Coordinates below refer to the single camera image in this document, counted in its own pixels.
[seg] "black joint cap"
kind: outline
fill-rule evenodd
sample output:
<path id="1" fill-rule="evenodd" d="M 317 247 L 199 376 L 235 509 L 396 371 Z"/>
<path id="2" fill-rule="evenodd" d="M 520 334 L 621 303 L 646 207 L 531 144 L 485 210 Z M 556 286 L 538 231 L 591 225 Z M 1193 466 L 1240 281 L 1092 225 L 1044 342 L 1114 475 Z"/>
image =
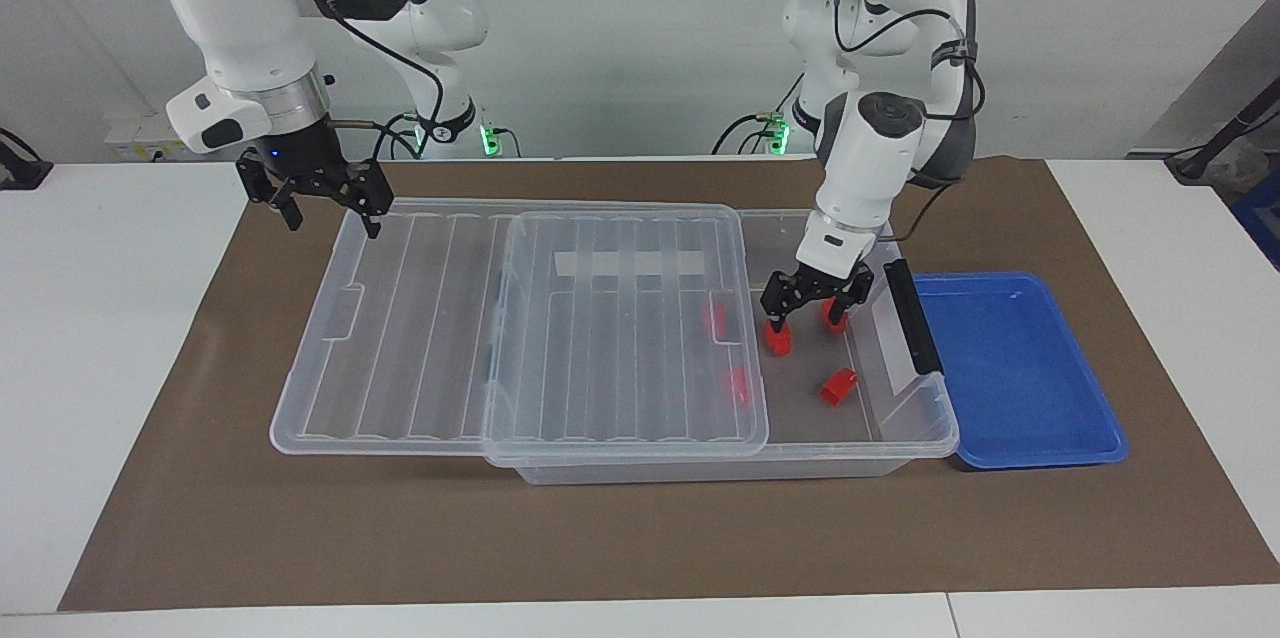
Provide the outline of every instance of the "black joint cap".
<path id="1" fill-rule="evenodd" d="M 924 126 L 924 104 L 883 91 L 863 96 L 858 113 L 886 138 L 906 137 Z"/>

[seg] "black handle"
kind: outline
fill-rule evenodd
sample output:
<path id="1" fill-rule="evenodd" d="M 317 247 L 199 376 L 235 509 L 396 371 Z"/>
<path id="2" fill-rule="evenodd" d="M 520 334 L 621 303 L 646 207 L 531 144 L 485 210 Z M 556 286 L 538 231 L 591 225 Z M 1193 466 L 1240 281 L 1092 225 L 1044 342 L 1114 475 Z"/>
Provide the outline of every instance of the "black handle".
<path id="1" fill-rule="evenodd" d="M 919 375 L 942 373 L 942 359 L 933 343 L 933 333 L 929 332 L 929 322 L 924 318 L 920 293 L 915 291 L 915 279 L 906 265 L 906 259 L 900 258 L 886 264 L 884 278 L 893 296 L 893 306 L 897 307 L 897 319 L 902 323 L 902 334 L 906 336 L 906 348 L 910 351 L 915 373 Z"/>

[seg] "plastic lid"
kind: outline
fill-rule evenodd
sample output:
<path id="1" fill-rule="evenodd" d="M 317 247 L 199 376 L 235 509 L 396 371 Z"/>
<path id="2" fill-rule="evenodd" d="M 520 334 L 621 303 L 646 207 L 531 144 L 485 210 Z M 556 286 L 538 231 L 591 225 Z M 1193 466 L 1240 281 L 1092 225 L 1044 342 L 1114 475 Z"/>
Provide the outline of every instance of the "plastic lid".
<path id="1" fill-rule="evenodd" d="M 920 302 L 974 468 L 1116 462 L 1129 455 L 1048 287 L 1027 273 L 920 275 Z"/>
<path id="2" fill-rule="evenodd" d="M 739 215 L 526 213 L 481 442 L 506 468 L 740 457 L 768 439 Z"/>

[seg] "blue plastic tray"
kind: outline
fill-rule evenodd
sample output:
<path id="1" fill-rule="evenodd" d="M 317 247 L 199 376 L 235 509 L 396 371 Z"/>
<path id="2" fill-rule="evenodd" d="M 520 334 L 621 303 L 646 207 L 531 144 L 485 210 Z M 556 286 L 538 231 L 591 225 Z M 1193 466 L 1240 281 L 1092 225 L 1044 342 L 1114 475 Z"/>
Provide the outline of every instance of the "blue plastic tray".
<path id="1" fill-rule="evenodd" d="M 960 423 L 979 469 L 1116 462 L 1129 443 L 1062 311 L 1028 273 L 918 275 Z"/>

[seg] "transparent storage box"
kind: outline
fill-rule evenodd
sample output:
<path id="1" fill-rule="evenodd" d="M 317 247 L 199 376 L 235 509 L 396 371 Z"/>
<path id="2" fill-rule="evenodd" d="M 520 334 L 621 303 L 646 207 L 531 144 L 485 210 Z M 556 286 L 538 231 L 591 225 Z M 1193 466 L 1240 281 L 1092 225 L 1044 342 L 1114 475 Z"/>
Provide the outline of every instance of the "transparent storage box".
<path id="1" fill-rule="evenodd" d="M 639 227 L 657 227 L 662 211 L 677 234 L 667 258 L 662 241 L 639 242 Z M 758 311 L 773 270 L 794 269 L 806 211 L 744 211 L 741 242 L 732 215 L 723 206 L 408 199 L 396 202 L 376 241 L 348 218 L 285 383 L 273 443 L 287 454 L 485 456 L 536 484 L 883 475 L 916 457 L 950 455 L 957 428 L 942 375 L 915 370 L 899 301 L 882 275 L 844 336 L 826 333 L 812 306 L 792 318 L 791 356 L 756 350 L 762 316 L 748 310 Z M 520 234 L 512 232 L 517 218 Z M 588 238 L 584 222 L 593 223 Z M 620 282 L 630 284 L 625 225 L 637 229 L 634 319 L 620 310 L 628 290 Z M 538 236 L 556 250 L 543 255 Z M 543 255 L 536 269 L 535 252 Z M 897 258 L 884 245 L 870 263 L 882 273 Z M 581 270 L 588 264 L 590 281 Z M 744 270 L 737 278 L 735 266 Z M 548 288 L 535 301 L 541 279 Z M 644 304 L 643 287 L 660 292 L 664 281 L 681 297 Z M 552 302 L 571 306 L 570 316 L 552 311 Z M 590 307 L 584 314 L 579 305 Z M 530 318 L 535 306 L 545 316 Z M 630 347 L 614 319 L 634 325 L 634 395 L 641 395 L 641 366 L 652 386 L 660 378 L 662 388 L 645 389 L 657 402 L 644 400 L 659 407 L 634 419 L 622 410 L 632 396 L 626 361 L 590 357 Z M 547 380 L 534 391 L 540 404 L 521 407 L 526 393 L 513 377 L 522 382 L 534 368 L 508 363 L 516 354 L 503 351 L 511 334 L 525 339 L 535 324 L 544 336 L 575 336 L 591 324 L 617 341 L 588 339 L 584 365 L 568 357 L 582 348 L 541 346 L 535 336 L 538 350 L 522 345 L 518 354 L 538 355 Z M 677 338 L 685 346 L 668 350 Z M 695 364 L 701 373 L 690 377 Z M 860 379 L 831 407 L 817 391 L 841 366 Z M 758 393 L 762 375 L 767 398 Z M 529 418 L 532 405 L 540 405 L 538 420 Z"/>

